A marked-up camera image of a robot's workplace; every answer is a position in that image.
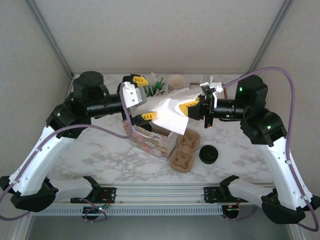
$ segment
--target white napkin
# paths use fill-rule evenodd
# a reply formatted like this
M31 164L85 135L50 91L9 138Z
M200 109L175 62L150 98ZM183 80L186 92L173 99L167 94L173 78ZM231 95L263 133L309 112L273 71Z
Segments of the white napkin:
M156 117L152 120L154 124L183 135L189 118L180 110L179 105L195 101L202 92L200 87L194 89L187 87L168 94L148 97L147 102L138 106L134 111L131 108L131 113L136 116L156 112Z

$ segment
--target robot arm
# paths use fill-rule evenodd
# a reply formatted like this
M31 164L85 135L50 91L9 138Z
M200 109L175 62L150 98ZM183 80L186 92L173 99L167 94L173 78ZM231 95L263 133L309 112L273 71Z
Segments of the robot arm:
M146 101L142 86L148 82L140 75L130 75L123 78L122 93L127 108ZM120 98L120 85L116 94L109 94L103 84L103 76L94 71L84 72L73 82L73 92L65 102L58 105L46 120L42 134L22 165L11 175L0 178L0 187L5 190L14 184L10 193L11 201L17 209L39 212L52 202L70 198L95 198L99 193L99 184L90 176L75 180L48 179L47 174L61 153L79 137L86 128L74 128L62 131L51 138L38 149L42 141L50 134L63 127L91 124L91 118L122 113L124 109ZM133 125L150 122L148 114L131 118ZM17 182L15 179L21 172L30 156L38 151Z
M252 75L239 81L235 99L218 99L222 84L212 79L201 88L205 96L199 96L198 104L188 107L188 117L204 119L205 128L213 125L213 119L239 121L243 133L264 158L275 184L275 189L265 188L231 176L220 183L222 192L257 205L276 224L299 223L305 218L304 211L309 210L305 200L313 209L318 208L320 198L304 184L291 153L290 161L286 158L287 132L280 117L265 108L268 87L262 79ZM305 196L301 195L289 165L293 166Z

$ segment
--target paper cup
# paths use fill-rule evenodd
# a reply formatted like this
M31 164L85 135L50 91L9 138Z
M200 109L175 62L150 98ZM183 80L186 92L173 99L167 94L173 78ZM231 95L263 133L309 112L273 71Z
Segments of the paper cup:
M175 89L183 89L185 87L185 82L186 80L183 76L178 74L171 75L167 80L168 90L173 91Z

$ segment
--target black round lid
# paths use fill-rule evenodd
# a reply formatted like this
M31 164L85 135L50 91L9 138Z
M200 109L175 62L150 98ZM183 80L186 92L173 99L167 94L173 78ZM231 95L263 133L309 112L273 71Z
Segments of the black round lid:
M211 145L205 145L199 153L200 160L205 164L213 164L218 158L218 150Z

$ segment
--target marble surface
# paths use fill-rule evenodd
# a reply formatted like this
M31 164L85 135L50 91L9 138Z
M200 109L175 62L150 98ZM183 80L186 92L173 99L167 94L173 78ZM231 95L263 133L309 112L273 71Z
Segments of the marble surface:
M109 92L115 93L123 74L105 75ZM235 75L216 76L217 82L228 82ZM199 82L201 75L185 75L186 81ZM234 95L234 88L228 92ZM121 115L114 114L92 121L116 133L125 134ZM242 133L239 122L215 120L204 129L204 122L189 120L188 128L201 135L200 147L195 153L193 168L179 173L164 162L130 145L130 140L120 139L104 132L87 128L64 151L49 173L54 179L76 179L85 175L94 177L100 184L205 184L219 183L230 175L238 175L252 183L271 183L272 178L264 160ZM214 164L204 164L199 151L204 145L213 145L219 156Z

